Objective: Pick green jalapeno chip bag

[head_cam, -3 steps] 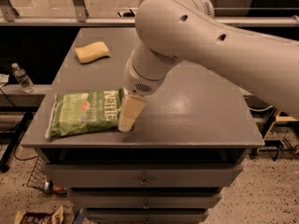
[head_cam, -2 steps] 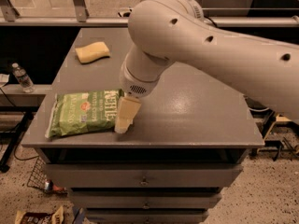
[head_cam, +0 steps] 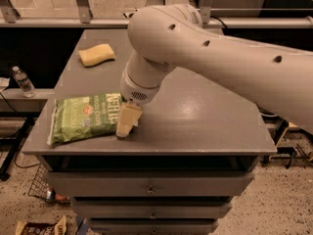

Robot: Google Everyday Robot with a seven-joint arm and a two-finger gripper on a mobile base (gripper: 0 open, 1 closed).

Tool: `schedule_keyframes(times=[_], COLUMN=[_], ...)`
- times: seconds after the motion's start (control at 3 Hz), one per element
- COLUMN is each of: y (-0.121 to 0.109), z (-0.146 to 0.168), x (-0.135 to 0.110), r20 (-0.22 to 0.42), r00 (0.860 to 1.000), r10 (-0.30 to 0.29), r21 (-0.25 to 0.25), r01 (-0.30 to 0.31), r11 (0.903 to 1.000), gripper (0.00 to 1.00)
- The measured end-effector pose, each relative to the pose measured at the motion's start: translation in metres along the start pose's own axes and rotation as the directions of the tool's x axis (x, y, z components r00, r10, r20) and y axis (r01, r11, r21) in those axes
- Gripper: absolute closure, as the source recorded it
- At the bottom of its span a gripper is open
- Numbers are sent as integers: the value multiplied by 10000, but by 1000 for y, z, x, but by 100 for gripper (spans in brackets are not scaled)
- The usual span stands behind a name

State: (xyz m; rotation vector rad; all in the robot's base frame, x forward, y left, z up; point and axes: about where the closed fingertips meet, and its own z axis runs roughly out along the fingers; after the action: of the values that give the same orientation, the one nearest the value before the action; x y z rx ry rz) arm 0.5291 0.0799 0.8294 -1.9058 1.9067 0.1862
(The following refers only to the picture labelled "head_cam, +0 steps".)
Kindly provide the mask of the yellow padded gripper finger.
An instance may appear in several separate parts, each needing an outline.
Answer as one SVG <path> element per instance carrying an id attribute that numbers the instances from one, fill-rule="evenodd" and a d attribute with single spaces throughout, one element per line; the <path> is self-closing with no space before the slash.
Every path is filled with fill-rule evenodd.
<path id="1" fill-rule="evenodd" d="M 136 103 L 123 103 L 121 105 L 116 125 L 116 136 L 127 137 L 142 115 L 142 109 Z"/>

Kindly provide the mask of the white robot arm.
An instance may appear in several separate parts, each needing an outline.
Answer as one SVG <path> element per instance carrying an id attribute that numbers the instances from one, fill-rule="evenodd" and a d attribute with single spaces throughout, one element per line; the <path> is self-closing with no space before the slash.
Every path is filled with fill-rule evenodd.
<path id="1" fill-rule="evenodd" d="M 313 53 L 210 32 L 191 5 L 149 6 L 127 28 L 133 52 L 120 92 L 151 102 L 175 68 L 194 71 L 313 133 Z"/>

